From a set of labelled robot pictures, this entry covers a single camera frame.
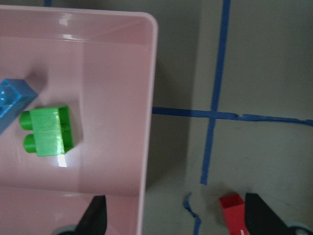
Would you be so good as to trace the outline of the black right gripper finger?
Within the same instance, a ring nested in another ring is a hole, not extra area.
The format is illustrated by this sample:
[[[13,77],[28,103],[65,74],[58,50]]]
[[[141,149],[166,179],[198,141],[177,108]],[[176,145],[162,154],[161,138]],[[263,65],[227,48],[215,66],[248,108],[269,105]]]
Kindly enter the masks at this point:
[[[280,217],[256,193],[245,195],[245,225],[251,235],[289,235]]]

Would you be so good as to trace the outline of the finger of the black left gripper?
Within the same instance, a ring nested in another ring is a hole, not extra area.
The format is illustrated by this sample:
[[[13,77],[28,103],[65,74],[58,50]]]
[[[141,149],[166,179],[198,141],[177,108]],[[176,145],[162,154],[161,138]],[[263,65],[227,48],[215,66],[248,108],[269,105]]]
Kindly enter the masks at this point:
[[[107,203],[104,195],[94,196],[74,230],[75,235],[104,235],[107,230]]]

